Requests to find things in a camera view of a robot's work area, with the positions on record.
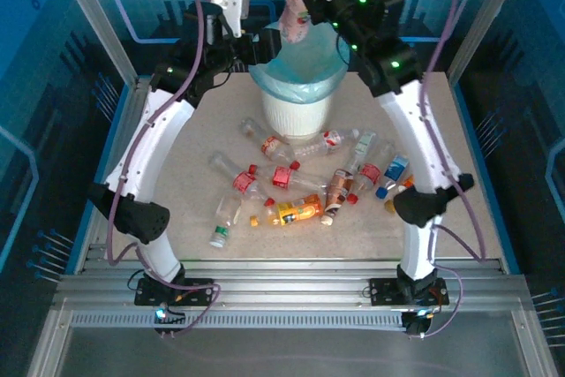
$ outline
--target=plastic bottle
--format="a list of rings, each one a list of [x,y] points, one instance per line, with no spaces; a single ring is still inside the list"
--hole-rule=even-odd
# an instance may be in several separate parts
[[[391,198],[393,198],[393,199],[389,199],[385,202],[385,210],[387,212],[389,212],[390,214],[395,214],[396,208],[395,208],[395,203],[393,201],[394,197],[398,193],[402,193],[403,191],[405,191],[409,187],[412,187],[413,185],[414,185],[414,176],[409,176],[408,178],[406,178],[406,180],[401,185],[398,185],[395,189],[393,189],[391,192],[389,192],[389,194],[391,195]]]
[[[244,199],[261,199],[265,202],[265,206],[269,207],[275,204],[272,198],[269,198],[265,188],[254,176],[249,172],[238,167],[226,155],[221,152],[214,152],[210,156],[209,164],[212,168],[222,172],[232,181],[235,190],[243,194]]]
[[[388,165],[387,170],[380,179],[380,186],[375,193],[377,198],[384,200],[388,195],[388,191],[392,190],[402,181],[401,177],[408,169],[408,164],[408,158],[401,155],[395,156],[395,159]]]
[[[210,245],[224,247],[230,236],[230,227],[237,224],[240,211],[241,195],[234,192],[226,193],[215,210],[215,230],[210,238]]]
[[[263,130],[252,118],[244,119],[239,129],[246,137],[255,140],[261,152],[271,161],[286,165],[292,170],[300,168],[300,162],[296,161],[292,146]]]
[[[320,196],[311,194],[292,202],[277,203],[273,207],[268,207],[260,215],[253,215],[250,223],[252,227],[258,225],[283,227],[291,222],[307,220],[323,213],[324,207],[321,205]]]
[[[348,141],[356,140],[359,137],[359,130],[331,130],[321,132],[308,143],[294,147],[294,155],[298,161],[333,154]]]
[[[304,172],[278,165],[258,167],[252,164],[249,166],[249,173],[254,176],[268,178],[272,185],[282,189],[300,189],[309,193],[322,193],[325,195],[329,186],[329,181],[324,177],[305,174]]]
[[[345,202],[353,184],[353,176],[358,172],[359,167],[374,149],[379,137],[376,132],[364,131],[358,142],[351,149],[351,157],[343,169],[335,171],[329,183],[328,196],[326,197],[326,208],[321,223],[332,225],[335,215]]]
[[[368,156],[359,172],[353,178],[350,194],[347,195],[347,201],[351,205],[357,203],[359,192],[370,190],[377,184],[387,165],[394,159],[395,152],[395,144],[392,141],[379,141],[374,151]]]

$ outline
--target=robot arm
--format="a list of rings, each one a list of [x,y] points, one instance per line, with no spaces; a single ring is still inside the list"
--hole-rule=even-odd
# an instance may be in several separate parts
[[[422,71],[416,53],[398,36],[404,0],[303,0],[314,25],[329,22],[357,57],[358,75],[387,112],[411,159],[415,185],[395,197],[395,209],[404,220],[404,252],[397,285],[410,303],[433,284],[436,271],[428,252],[435,224],[457,196],[450,177],[464,191],[473,187],[470,174],[461,171],[447,154],[429,105],[422,116]],[[426,128],[431,125],[448,172]]]

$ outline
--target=orange bottle label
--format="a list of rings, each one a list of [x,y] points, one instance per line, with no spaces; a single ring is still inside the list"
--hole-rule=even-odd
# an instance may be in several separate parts
[[[290,174],[292,174],[292,170],[290,168],[276,167],[275,174],[273,175],[273,185],[281,187],[282,189],[288,189]]]
[[[276,210],[282,226],[294,221],[307,220],[313,216],[320,216],[324,213],[320,196],[317,194],[311,194],[292,202],[279,203],[276,205]]]
[[[270,156],[281,144],[282,142],[277,137],[271,136],[263,142],[261,152],[266,156]]]

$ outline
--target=light blue trash bag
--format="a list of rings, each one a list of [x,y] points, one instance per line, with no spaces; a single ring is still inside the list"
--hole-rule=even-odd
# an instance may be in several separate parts
[[[267,28],[278,29],[278,22]],[[340,58],[335,48],[337,33],[328,23],[309,24],[308,34],[299,43],[282,37],[282,48],[268,64],[249,67],[255,83],[276,99],[297,104],[318,102],[339,86],[347,72],[349,49],[339,42]]]

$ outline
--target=beige tabletop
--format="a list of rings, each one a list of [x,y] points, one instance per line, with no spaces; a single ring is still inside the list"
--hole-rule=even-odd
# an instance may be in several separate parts
[[[476,186],[469,192],[469,199],[486,235],[487,255],[500,258],[497,232],[444,73],[432,75],[429,95],[451,155],[462,172],[470,172],[476,177]],[[333,112],[326,129],[374,129],[382,138],[398,140],[387,114],[357,74],[348,73],[334,97]],[[249,74],[236,73],[225,86],[206,93],[162,167],[154,201],[170,209],[168,233],[179,259],[399,259],[402,256],[403,223],[398,216],[384,210],[374,190],[363,193],[356,206],[344,205],[330,227],[314,218],[282,229],[251,228],[249,216],[257,212],[261,204],[248,201],[244,203],[239,222],[231,231],[226,246],[223,249],[210,246],[208,240],[215,227],[215,209],[222,195],[232,190],[225,176],[208,168],[210,154],[220,150],[244,168],[250,163],[269,163],[258,147],[238,131],[237,125],[245,117],[253,117],[266,126],[260,90]],[[345,164],[349,150],[347,147],[329,157],[313,159],[304,163],[301,170],[331,177],[336,168]],[[309,194],[286,192],[267,183],[264,186],[277,201]],[[475,232],[461,200],[449,203],[443,223],[471,247],[477,248]],[[127,242],[122,235],[117,235],[115,252]],[[437,256],[468,257],[468,254],[448,236],[442,235]]]

